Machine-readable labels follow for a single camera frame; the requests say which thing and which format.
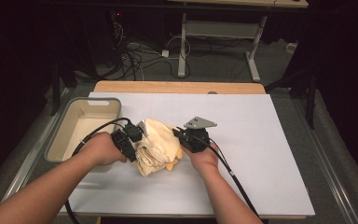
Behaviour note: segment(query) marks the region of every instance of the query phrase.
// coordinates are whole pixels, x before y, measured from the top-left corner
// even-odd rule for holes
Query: towel
[[[156,119],[146,119],[145,128],[147,136],[135,143],[139,171],[143,176],[164,168],[171,171],[183,156],[179,139],[173,136],[172,129],[176,128]]]

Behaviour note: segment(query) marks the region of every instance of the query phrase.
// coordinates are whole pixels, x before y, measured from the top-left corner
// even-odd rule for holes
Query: table
[[[218,121],[218,126],[208,132],[224,150],[228,163],[234,172],[237,171],[237,177],[260,216],[270,219],[314,215],[273,104],[260,84],[101,81],[90,94],[90,97],[112,96],[122,102],[123,117],[133,119],[135,123],[147,114],[158,114],[160,120],[169,120],[176,125],[185,123],[186,118],[192,119],[189,116],[193,115],[193,111],[205,113],[214,119],[223,117],[224,120],[213,120]],[[229,106],[229,110],[222,109],[225,106]],[[237,120],[238,114],[241,114],[241,120]],[[247,120],[247,128],[242,126],[244,120]],[[222,131],[227,129],[242,134],[222,135]],[[273,133],[275,136],[271,135],[268,141],[262,141],[264,133]],[[229,150],[238,148],[239,144],[248,147],[235,153]],[[243,161],[238,162],[236,158],[242,158]],[[236,190],[227,171],[224,167],[220,168],[223,177]],[[200,177],[192,169],[188,158],[181,159],[171,173],[161,171],[149,177],[140,176],[128,163],[114,164],[106,174],[88,174],[74,190],[70,201],[73,210],[83,215],[213,215]]]
[[[305,0],[169,0],[173,2],[181,2],[184,4],[202,3],[202,4],[225,4],[235,6],[250,7],[308,7]],[[253,39],[253,46],[249,51],[245,52],[246,61],[254,82],[260,81],[257,67],[255,65],[255,52],[259,44],[263,29],[267,21],[267,16],[263,16],[259,23],[236,23],[236,22],[217,22],[217,21],[189,21],[186,13],[182,18],[182,35],[181,35],[181,51],[178,64],[178,76],[186,75],[186,36],[187,35],[204,35],[204,36],[224,36],[236,38]]]

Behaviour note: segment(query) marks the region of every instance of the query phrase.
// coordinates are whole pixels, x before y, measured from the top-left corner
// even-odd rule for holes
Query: hand
[[[210,148],[205,148],[201,152],[192,153],[187,148],[182,147],[182,150],[190,157],[191,163],[193,167],[202,175],[207,175],[210,172],[218,172],[217,164],[218,158],[212,152]],[[213,150],[217,151],[217,146],[215,144],[211,144]]]
[[[109,133],[94,134],[80,149],[79,154],[86,155],[95,165],[110,165],[116,161],[127,161],[124,154],[113,143]]]

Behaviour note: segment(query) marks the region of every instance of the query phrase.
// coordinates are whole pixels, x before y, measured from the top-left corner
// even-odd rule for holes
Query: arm
[[[198,153],[192,153],[186,148],[183,150],[204,181],[218,223],[262,223],[220,175],[217,157],[209,148]]]
[[[0,223],[51,223],[83,177],[97,165],[126,158],[109,133],[97,133],[77,155],[0,204]]]

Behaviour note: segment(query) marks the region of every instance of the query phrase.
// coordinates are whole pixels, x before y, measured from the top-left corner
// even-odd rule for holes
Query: beige plastic tray
[[[71,158],[77,145],[89,133],[108,121],[120,117],[121,103],[116,98],[75,98],[65,108],[45,151],[50,162],[63,162]],[[111,133],[116,125],[108,125],[99,132]],[[107,171],[110,166],[98,167],[94,172]]]

